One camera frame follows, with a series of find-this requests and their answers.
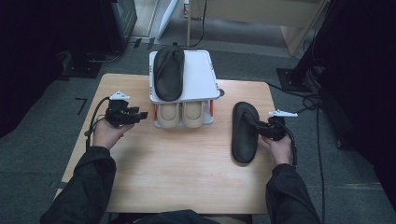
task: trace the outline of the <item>beige slipper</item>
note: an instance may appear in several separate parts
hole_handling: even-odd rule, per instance
[[[181,121],[188,128],[199,128],[204,124],[203,101],[183,103]]]
[[[175,128],[180,122],[179,104],[158,105],[157,119],[162,128]]]

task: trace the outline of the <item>wooden desk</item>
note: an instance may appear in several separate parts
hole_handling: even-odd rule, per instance
[[[216,0],[207,1],[206,18],[280,26],[291,56],[294,56],[329,0]],[[190,0],[187,46],[191,17],[204,16],[205,0]]]
[[[259,141],[254,161],[242,167],[231,155],[232,112],[239,101],[255,105],[267,120],[274,104],[264,82],[218,80],[225,95],[215,101],[214,122],[199,129],[153,125],[149,76],[104,75],[64,172],[68,182],[85,151],[84,132],[99,101],[115,91],[131,95],[129,106],[148,111],[111,149],[117,173],[107,212],[157,213],[192,209],[206,214],[265,214],[265,184],[273,162]],[[104,114],[107,104],[98,112]]]

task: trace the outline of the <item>person's right arm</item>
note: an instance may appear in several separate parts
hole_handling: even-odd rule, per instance
[[[272,223],[320,223],[305,182],[290,165],[291,141],[262,137],[270,147],[276,167],[266,186],[266,203]]]

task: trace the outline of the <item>black flip-flop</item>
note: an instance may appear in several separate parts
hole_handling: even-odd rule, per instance
[[[177,100],[183,92],[184,50],[168,46],[154,58],[154,90],[166,102]]]
[[[233,158],[240,163],[253,161],[259,134],[254,128],[260,120],[257,109],[246,102],[239,102],[233,107],[233,141],[231,151]]]

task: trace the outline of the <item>table top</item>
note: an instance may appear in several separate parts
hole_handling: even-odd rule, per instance
[[[148,118],[127,132],[111,149],[117,172],[107,212],[158,213],[192,209],[201,214],[265,214],[265,185],[274,168],[269,150],[258,139],[256,157],[241,166],[231,153],[233,106],[253,104],[261,120],[274,110],[264,82],[218,80],[224,96],[214,101],[214,121],[198,129],[159,129],[153,124],[149,76],[103,76],[79,134],[63,181],[73,175],[85,152],[94,109],[116,91],[130,95],[129,106],[148,111]],[[103,104],[98,115],[105,114]]]

